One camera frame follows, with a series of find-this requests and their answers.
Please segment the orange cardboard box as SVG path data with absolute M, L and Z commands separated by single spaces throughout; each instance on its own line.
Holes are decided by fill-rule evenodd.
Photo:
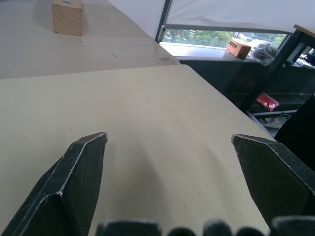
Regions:
M 245 59 L 251 50 L 251 46 L 240 39 L 233 38 L 230 40 L 227 51 L 234 57 Z

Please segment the black-framed side table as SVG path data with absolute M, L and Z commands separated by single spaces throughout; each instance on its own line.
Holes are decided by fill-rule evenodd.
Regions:
M 294 64 L 307 47 L 315 49 L 315 29 L 294 25 L 295 32 L 280 49 L 276 58 L 267 66 L 255 87 L 241 104 L 240 110 L 246 112 L 271 82 L 273 75 L 286 63 Z

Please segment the red packet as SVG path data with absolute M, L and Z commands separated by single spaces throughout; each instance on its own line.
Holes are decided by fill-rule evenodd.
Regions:
M 265 93 L 260 94 L 257 97 L 256 102 L 270 112 L 272 112 L 280 105 L 278 101 Z

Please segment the wooden block with metal insert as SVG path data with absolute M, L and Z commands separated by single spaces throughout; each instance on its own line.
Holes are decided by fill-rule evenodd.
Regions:
M 53 0 L 54 33 L 81 36 L 83 14 L 81 0 Z

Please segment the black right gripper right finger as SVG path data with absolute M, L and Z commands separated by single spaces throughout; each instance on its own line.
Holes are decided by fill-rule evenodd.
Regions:
M 250 195 L 269 229 L 311 226 L 315 233 L 315 171 L 283 144 L 234 134 L 235 148 Z

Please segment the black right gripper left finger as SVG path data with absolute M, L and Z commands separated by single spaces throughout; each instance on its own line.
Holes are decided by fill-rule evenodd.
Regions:
M 1 236 L 87 236 L 100 192 L 108 135 L 73 142 L 38 180 Z

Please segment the white roller blind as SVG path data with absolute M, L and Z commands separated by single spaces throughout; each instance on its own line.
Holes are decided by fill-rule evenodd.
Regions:
M 315 0 L 165 0 L 156 42 L 166 29 L 293 33 L 315 31 Z

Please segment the dark item in plastic bag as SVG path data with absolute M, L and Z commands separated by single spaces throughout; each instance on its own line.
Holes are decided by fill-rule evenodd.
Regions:
M 247 59 L 256 61 L 263 66 L 268 66 L 279 53 L 279 50 L 272 43 L 265 40 L 254 39 L 248 45 L 251 46 L 251 50 Z

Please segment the black chair back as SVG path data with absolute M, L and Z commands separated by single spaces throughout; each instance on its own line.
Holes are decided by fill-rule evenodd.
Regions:
M 315 171 L 315 94 L 285 122 L 275 140 Z

